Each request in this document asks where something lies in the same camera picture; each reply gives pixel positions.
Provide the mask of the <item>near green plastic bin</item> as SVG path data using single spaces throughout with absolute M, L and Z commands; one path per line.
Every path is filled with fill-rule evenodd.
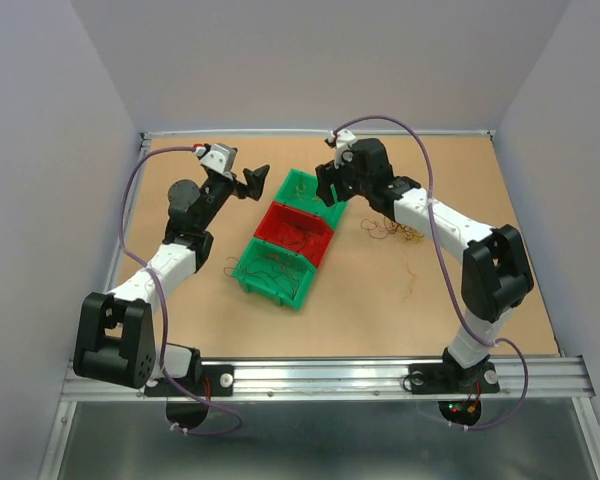
M 300 311 L 309 295 L 316 268 L 302 255 L 253 238 L 224 273 L 245 293 L 258 294 L 280 307 Z

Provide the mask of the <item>aluminium mounting rail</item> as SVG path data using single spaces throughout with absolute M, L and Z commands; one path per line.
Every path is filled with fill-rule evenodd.
M 300 359 L 300 360 L 240 360 L 209 359 L 204 369 L 220 370 L 228 366 L 231 378 L 215 381 L 212 393 L 216 395 L 227 385 L 231 390 L 220 402 L 272 401 L 412 401 L 467 399 L 469 393 L 416 394 L 415 385 L 405 380 L 410 370 L 433 358 L 362 358 L 362 359 Z M 487 379 L 497 381 L 499 391 L 490 391 L 493 385 L 480 387 L 480 400 L 514 400 L 520 397 L 524 375 L 520 361 L 514 357 L 492 357 L 494 364 Z M 527 399 L 592 398 L 595 390 L 583 359 L 578 357 L 527 357 L 529 385 Z M 181 401 L 171 395 L 147 393 L 147 389 L 131 389 L 75 375 L 67 369 L 61 390 L 65 402 L 129 402 Z

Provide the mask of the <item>green plastic bin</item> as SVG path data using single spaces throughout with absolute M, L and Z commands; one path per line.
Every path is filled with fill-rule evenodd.
M 258 294 L 280 307 L 300 311 L 309 295 L 316 268 L 302 255 L 253 238 L 224 273 L 245 293 Z
M 297 210 L 321 217 L 332 230 L 336 230 L 341 222 L 347 204 L 336 203 L 326 207 L 316 196 L 317 178 L 315 175 L 291 169 L 278 189 L 274 200 Z

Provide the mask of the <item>far green plastic bin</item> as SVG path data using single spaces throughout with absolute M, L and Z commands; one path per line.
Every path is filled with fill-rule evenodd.
M 341 222 L 347 204 L 336 203 L 326 207 L 316 196 L 317 178 L 315 175 L 291 169 L 278 189 L 274 200 L 297 210 L 321 217 L 332 230 L 336 230 Z

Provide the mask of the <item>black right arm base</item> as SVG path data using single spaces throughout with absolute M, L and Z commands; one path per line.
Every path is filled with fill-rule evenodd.
M 469 369 L 452 362 L 411 364 L 402 378 L 402 388 L 414 395 L 469 395 L 500 392 L 493 363 L 485 361 Z

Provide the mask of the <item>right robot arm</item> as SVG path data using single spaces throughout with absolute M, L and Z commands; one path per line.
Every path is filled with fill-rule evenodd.
M 514 308 L 533 290 L 534 280 L 520 232 L 496 228 L 436 200 L 430 188 L 397 176 L 384 144 L 350 131 L 330 132 L 331 161 L 316 168 L 317 196 L 327 206 L 364 198 L 385 218 L 433 241 L 438 258 L 451 254 L 461 264 L 461 293 L 451 297 L 461 326 L 443 352 L 440 378 L 452 390 L 471 384 L 497 344 Z

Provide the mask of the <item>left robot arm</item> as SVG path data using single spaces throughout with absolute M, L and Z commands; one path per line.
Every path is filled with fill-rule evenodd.
M 106 293 L 89 294 L 81 306 L 73 370 L 80 377 L 130 388 L 144 386 L 166 366 L 167 343 L 157 346 L 153 317 L 168 335 L 167 298 L 206 263 L 213 235 L 208 226 L 231 196 L 261 198 L 270 166 L 244 169 L 245 181 L 207 170 L 202 185 L 182 179 L 168 190 L 165 236 L 153 257 Z

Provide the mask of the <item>red plastic bin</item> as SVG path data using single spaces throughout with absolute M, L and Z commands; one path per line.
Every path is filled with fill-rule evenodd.
M 297 253 L 319 268 L 334 230 L 321 218 L 282 203 L 272 202 L 254 237 Z

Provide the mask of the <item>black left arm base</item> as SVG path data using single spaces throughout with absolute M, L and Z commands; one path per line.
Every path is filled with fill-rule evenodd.
M 233 379 L 235 369 L 230 364 L 202 365 L 194 374 L 176 379 L 184 389 L 197 396 L 207 393 L 212 398 L 231 397 L 233 395 Z M 168 380 L 159 379 L 155 386 L 145 386 L 144 395 L 149 398 L 184 397 L 185 394 L 174 387 Z

